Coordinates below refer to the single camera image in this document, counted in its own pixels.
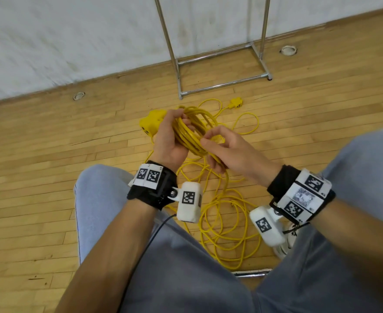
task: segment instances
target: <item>person's left hand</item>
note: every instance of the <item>person's left hand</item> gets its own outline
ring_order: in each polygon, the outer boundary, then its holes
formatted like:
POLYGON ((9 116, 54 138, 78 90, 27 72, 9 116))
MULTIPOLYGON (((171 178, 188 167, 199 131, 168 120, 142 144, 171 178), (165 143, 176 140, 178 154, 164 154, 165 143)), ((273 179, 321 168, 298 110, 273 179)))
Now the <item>person's left hand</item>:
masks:
POLYGON ((181 117, 185 125, 194 131, 190 120, 184 114, 184 109, 168 110, 163 121, 158 128, 158 132, 154 138, 154 152, 149 158, 156 163, 160 163, 165 167, 177 172, 178 168, 184 163, 189 150, 175 140, 173 131, 173 121, 181 117))

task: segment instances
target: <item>leg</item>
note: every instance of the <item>leg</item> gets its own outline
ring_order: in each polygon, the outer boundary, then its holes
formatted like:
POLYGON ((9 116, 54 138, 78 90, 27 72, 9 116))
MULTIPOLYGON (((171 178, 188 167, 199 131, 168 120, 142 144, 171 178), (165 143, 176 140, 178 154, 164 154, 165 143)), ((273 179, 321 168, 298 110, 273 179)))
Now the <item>leg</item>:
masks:
MULTIPOLYGON (((338 198, 383 221, 383 130, 357 137, 323 175, 332 182, 338 198)), ((353 277, 312 226, 300 231, 293 250, 257 293, 267 299, 265 306, 280 303, 290 311, 383 312, 375 295, 353 277)))
MULTIPOLYGON (((81 173, 75 186, 81 261, 122 209, 131 179, 129 173, 103 165, 81 173)), ((159 213, 156 223, 166 217, 159 213)), ((251 293, 173 220, 139 263, 122 306, 122 312, 241 310, 255 311, 251 293)))

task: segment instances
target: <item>yellow electrical outlet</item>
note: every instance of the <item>yellow electrical outlet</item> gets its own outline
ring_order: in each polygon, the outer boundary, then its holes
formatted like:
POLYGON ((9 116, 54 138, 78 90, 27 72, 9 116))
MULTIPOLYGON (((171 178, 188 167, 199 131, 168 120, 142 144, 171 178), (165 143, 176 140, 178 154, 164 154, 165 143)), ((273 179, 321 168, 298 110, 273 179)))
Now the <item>yellow electrical outlet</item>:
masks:
POLYGON ((240 108, 242 106, 241 98, 234 98, 230 101, 228 108, 240 108))
POLYGON ((146 118, 139 120, 139 125, 152 138, 157 134, 158 128, 166 114, 167 110, 152 110, 146 118))

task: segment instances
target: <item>white camera device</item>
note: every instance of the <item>white camera device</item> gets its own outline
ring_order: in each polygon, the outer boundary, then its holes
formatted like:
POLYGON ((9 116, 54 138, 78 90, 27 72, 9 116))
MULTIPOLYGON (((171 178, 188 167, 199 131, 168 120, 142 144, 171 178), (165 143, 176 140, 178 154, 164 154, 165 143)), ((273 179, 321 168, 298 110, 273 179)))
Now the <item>white camera device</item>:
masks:
POLYGON ((201 186, 198 182, 186 181, 181 189, 173 188, 168 197, 178 202, 177 219, 198 223, 201 207, 201 186))
POLYGON ((283 224, 278 221, 282 215, 271 207, 259 206, 249 213, 249 217, 268 246, 278 246, 286 241, 283 224))

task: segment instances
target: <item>yellow cable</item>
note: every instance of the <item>yellow cable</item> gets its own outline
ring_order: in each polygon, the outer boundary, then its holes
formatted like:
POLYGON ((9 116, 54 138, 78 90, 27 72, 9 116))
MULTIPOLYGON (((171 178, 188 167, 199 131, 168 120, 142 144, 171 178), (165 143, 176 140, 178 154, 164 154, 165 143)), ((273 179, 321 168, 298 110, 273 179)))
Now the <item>yellow cable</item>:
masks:
MULTIPOLYGON (((228 189, 228 185, 230 182, 239 182, 242 179, 235 179, 230 180, 228 171, 226 170, 225 177, 221 176, 218 173, 215 173, 210 169, 209 164, 206 162, 205 156, 208 154, 204 148, 200 145, 200 138, 203 137, 206 132, 215 126, 218 126, 220 123, 217 121, 217 117, 225 110, 226 108, 223 108, 223 103, 218 99, 207 99, 204 100, 202 103, 199 104, 198 107, 195 106, 189 106, 184 107, 180 106, 180 108, 184 109, 184 114, 187 115, 189 120, 191 121, 191 125, 196 128, 195 132, 191 131, 184 122, 178 118, 173 122, 173 129, 174 134, 176 137, 176 140, 181 143, 184 147, 186 147, 189 151, 191 151, 194 155, 199 157, 197 160, 203 158, 204 162, 198 162, 196 159, 186 159, 186 161, 183 163, 183 165, 178 169, 177 174, 181 173, 187 181, 195 181, 195 182, 201 182, 203 175, 205 172, 207 172, 205 185, 203 193, 206 191, 207 186, 209 184, 209 178, 211 174, 214 174, 218 179, 218 185, 214 193, 213 199, 206 205, 203 205, 201 208, 201 216, 199 220, 199 230, 200 230, 200 243, 203 245, 205 250, 213 257, 215 258, 219 263, 221 263, 225 268, 230 270, 236 270, 241 267, 242 262, 244 259, 250 258, 255 252, 257 252, 260 244, 261 244, 261 236, 258 234, 249 236, 247 234, 248 226, 251 222, 248 221, 248 206, 256 207, 256 205, 248 202, 247 200, 244 200, 241 193, 236 189, 228 189), (215 100, 219 103, 219 111, 212 115, 206 110, 203 110, 200 108, 202 104, 204 104, 206 101, 209 100, 215 100), (189 178, 187 177, 186 173, 183 171, 184 167, 189 165, 197 165, 199 168, 201 168, 200 173, 194 177, 189 178), (223 189, 220 191, 220 187, 222 184, 222 181, 224 181, 223 189), (221 204, 229 203, 232 207, 234 207, 236 211, 236 222, 235 225, 226 230, 224 228, 222 214, 221 214, 221 204), (210 216, 208 215, 208 211, 210 208, 216 209, 216 218, 214 221, 210 221, 210 216), (245 225, 244 225, 244 233, 241 237, 231 236, 231 233, 238 227, 239 224, 239 213, 242 212, 244 215, 245 225), (249 254, 245 254, 245 247, 246 242, 248 239, 251 239, 255 236, 258 236, 258 244, 257 247, 251 251, 249 254), (218 243, 219 239, 230 241, 233 243, 232 247, 224 247, 220 243, 218 243), (208 244, 211 244, 214 246, 213 251, 209 249, 208 244), (234 250, 241 246, 241 251, 239 253, 239 256, 237 258, 226 258, 221 257, 218 252, 219 250, 223 251, 230 251, 234 250)), ((254 132, 258 126, 259 126, 259 120, 258 117, 253 113, 242 113, 235 121, 235 123, 232 126, 232 130, 235 128, 236 124, 238 123, 238 120, 241 118, 241 116, 249 114, 256 118, 257 125, 256 127, 246 133, 240 133, 241 135, 249 134, 254 132)), ((222 161, 215 156, 214 154, 210 154, 218 163, 222 164, 222 161)), ((172 206, 168 206, 168 208, 172 209, 173 211, 176 211, 176 209, 172 206)), ((186 226, 186 230, 188 233, 190 233, 189 228, 187 227, 187 224, 184 223, 186 226)))

